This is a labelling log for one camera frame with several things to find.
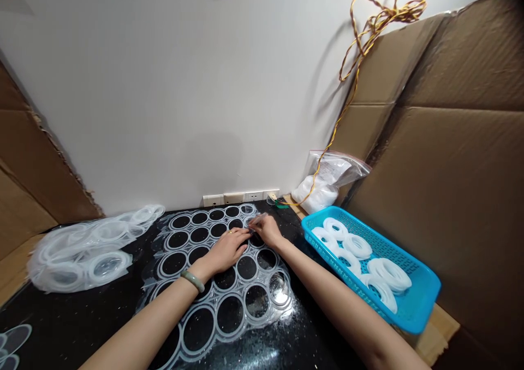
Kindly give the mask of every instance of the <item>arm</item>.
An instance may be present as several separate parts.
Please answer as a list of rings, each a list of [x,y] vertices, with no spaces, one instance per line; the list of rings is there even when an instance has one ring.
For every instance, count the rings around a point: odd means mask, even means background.
[[[252,226],[293,269],[331,323],[370,369],[429,369],[370,306],[343,282],[285,239],[275,219]]]
[[[250,236],[247,229],[233,228],[226,232],[189,272],[205,284],[215,273],[227,270],[238,261],[247,248],[247,245],[239,246]],[[198,289],[191,282],[179,278],[122,326],[80,368],[147,369],[197,295]]]

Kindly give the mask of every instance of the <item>black table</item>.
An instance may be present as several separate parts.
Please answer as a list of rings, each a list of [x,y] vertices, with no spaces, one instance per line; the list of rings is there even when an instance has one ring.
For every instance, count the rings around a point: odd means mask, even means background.
[[[282,234],[300,250],[331,270],[305,241],[292,209],[255,202],[273,215]],[[135,262],[124,277],[103,287],[74,294],[44,294],[26,284],[0,311],[0,331],[31,324],[33,332],[16,352],[19,369],[76,369],[135,313],[142,295],[141,271],[152,258],[155,225],[124,250]],[[353,349],[331,325],[296,275],[290,271],[295,294],[293,314],[262,329],[249,330],[228,344],[215,344],[194,369],[347,369],[364,368]]]

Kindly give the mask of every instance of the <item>blue basket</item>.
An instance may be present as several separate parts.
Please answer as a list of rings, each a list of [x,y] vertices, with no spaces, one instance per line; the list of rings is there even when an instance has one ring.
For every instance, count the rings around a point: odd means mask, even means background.
[[[408,274],[413,285],[402,295],[395,295],[398,311],[393,314],[381,301],[378,293],[367,288],[347,266],[318,239],[311,230],[323,226],[324,220],[332,217],[343,223],[352,234],[361,236],[372,247],[371,258],[360,261],[362,273],[368,273],[367,263],[373,258],[389,258]],[[418,335],[424,330],[433,311],[433,305],[440,291],[437,275],[422,262],[412,257],[396,244],[336,206],[307,216],[302,221],[306,240],[320,256],[338,273],[342,280],[370,305],[387,323]]]

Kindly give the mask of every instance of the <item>forearm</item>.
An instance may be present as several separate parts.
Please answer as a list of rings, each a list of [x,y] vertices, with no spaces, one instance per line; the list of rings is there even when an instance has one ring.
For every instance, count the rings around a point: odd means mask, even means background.
[[[212,273],[200,260],[189,271],[205,284]],[[100,347],[81,369],[147,369],[197,295],[191,282],[179,278]]]
[[[329,271],[287,240],[279,241],[276,251],[368,368],[428,368],[398,333]]]

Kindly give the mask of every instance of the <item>electrical outlet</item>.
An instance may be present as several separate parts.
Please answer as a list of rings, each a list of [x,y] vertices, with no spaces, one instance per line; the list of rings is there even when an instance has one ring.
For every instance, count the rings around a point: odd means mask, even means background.
[[[271,194],[273,194],[276,198],[280,195],[280,189],[274,189],[274,190],[264,190],[264,194],[262,195],[262,199],[267,199]]]
[[[238,204],[244,202],[244,193],[224,193],[224,203],[227,204]]]
[[[202,199],[204,200],[204,206],[224,205],[224,194],[204,195]]]
[[[260,201],[264,197],[264,192],[246,192],[244,202]]]

